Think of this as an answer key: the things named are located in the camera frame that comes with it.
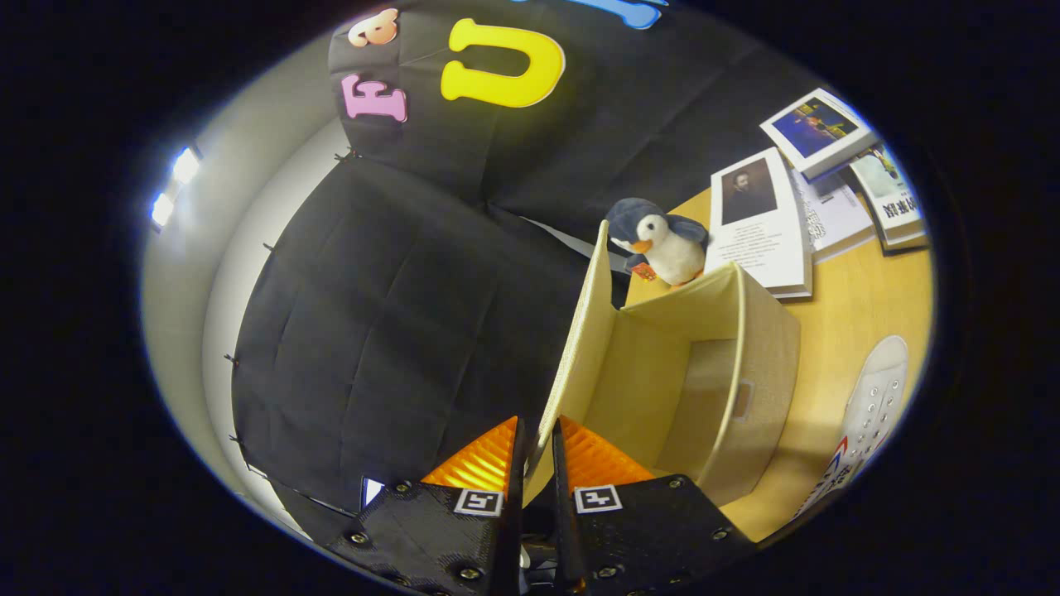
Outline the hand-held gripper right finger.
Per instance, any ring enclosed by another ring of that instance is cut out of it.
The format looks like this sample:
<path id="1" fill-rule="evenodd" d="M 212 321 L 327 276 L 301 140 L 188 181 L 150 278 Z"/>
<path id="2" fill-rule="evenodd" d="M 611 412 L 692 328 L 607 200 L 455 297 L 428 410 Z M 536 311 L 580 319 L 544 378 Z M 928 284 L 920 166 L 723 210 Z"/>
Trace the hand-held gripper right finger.
<path id="1" fill-rule="evenodd" d="M 682 474 L 620 483 L 629 458 L 566 416 L 552 431 L 560 595 L 678 595 L 756 553 Z"/>

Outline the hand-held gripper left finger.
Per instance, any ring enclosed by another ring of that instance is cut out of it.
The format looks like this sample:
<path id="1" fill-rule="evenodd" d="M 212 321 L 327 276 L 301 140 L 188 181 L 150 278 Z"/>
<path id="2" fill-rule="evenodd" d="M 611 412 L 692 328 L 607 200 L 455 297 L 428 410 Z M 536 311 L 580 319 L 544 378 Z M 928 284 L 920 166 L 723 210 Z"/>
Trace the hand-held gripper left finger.
<path id="1" fill-rule="evenodd" d="M 499 489 L 460 478 L 386 484 L 328 551 L 402 595 L 518 595 L 528 441 L 512 416 L 455 457 L 469 471 L 501 463 Z"/>

